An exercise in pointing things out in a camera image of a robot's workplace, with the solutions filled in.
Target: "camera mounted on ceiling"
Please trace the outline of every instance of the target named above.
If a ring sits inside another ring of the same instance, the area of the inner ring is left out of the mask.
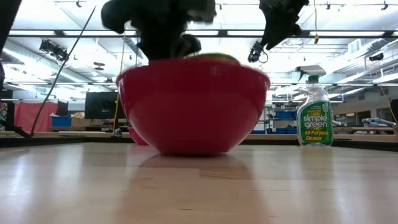
[[[249,62],[258,62],[261,52],[274,48],[290,36],[301,35],[301,28],[296,22],[299,13],[308,0],[260,0],[262,13],[266,18],[266,28],[259,43],[255,43],[249,54]]]
[[[43,40],[39,47],[39,50],[45,54],[50,54],[51,56],[55,57],[55,59],[59,62],[69,60],[68,49],[55,45],[49,40]]]

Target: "bottle label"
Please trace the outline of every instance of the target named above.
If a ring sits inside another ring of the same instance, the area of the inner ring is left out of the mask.
[[[331,104],[329,101],[308,105],[300,117],[299,133],[304,143],[329,145],[333,141]]]

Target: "computer monitor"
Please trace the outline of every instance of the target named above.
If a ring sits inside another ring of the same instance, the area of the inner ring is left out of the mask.
[[[87,119],[113,119],[116,110],[118,93],[98,92],[87,93],[85,103],[85,118]],[[121,104],[118,106],[116,118],[126,118]]]

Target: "simple green bottle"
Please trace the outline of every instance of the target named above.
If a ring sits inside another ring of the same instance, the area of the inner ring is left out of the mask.
[[[307,91],[307,100],[297,111],[297,139],[302,146],[330,146],[333,142],[331,104],[318,75],[309,76]]]

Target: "ceiling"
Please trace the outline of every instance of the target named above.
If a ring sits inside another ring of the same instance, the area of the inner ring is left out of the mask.
[[[100,9],[105,0],[102,1],[80,1],[81,7],[76,5],[76,0],[23,0],[12,32],[7,40],[4,53],[20,63],[12,62],[6,65],[6,82],[18,83],[6,85],[7,88],[18,90],[30,90],[46,93],[49,86],[28,85],[21,82],[47,82],[54,78],[54,73],[59,69],[59,63],[50,55],[43,54],[40,44],[43,40],[50,40],[53,44],[63,48],[72,48],[76,41],[74,36],[56,37],[55,30],[62,30],[63,34],[78,35],[82,29],[95,4],[96,11],[88,23],[86,34],[90,37],[80,39],[72,52],[71,59],[67,62],[59,82],[71,83],[71,85],[58,86],[58,91],[64,90],[65,97],[84,98],[87,91],[113,91],[114,85],[87,85],[86,83],[105,82],[107,79],[114,80],[125,70],[147,64],[147,59],[136,58],[133,49],[130,48],[120,36],[105,30],[101,24]],[[384,32],[380,30],[398,29],[398,4],[395,0],[385,1],[389,7],[385,10],[384,1],[381,0],[316,0],[315,6],[310,1],[300,12],[298,24],[303,30],[319,31],[321,39],[318,44],[314,43],[312,37],[286,39],[268,54],[267,63],[249,63],[247,61],[250,48],[255,41],[259,40],[265,26],[265,19],[258,9],[258,0],[219,0],[216,1],[217,17],[211,25],[195,24],[188,25],[188,31],[193,34],[201,32],[211,33],[211,30],[244,30],[248,36],[218,37],[217,35],[198,38],[202,44],[202,53],[222,52],[236,57],[242,64],[259,68],[266,72],[273,83],[297,83],[297,73],[293,72],[301,67],[309,74],[325,75],[321,79],[324,83],[371,83],[381,77],[380,68],[389,63],[385,68],[385,74],[395,74],[395,58],[398,51],[398,43],[390,38],[383,42],[381,39]],[[334,38],[322,38],[323,30],[336,30],[327,36]],[[344,30],[366,30],[360,33],[363,38],[347,38]],[[367,35],[376,35],[380,38],[370,39]],[[128,38],[134,45],[136,38]],[[367,57],[384,52],[385,57],[381,62],[370,62]],[[94,62],[104,63],[104,69],[95,70]],[[348,77],[359,74],[352,80]],[[388,78],[388,83],[396,79]],[[347,90],[339,88],[338,93]],[[276,85],[272,94],[293,94],[300,96],[297,87]]]

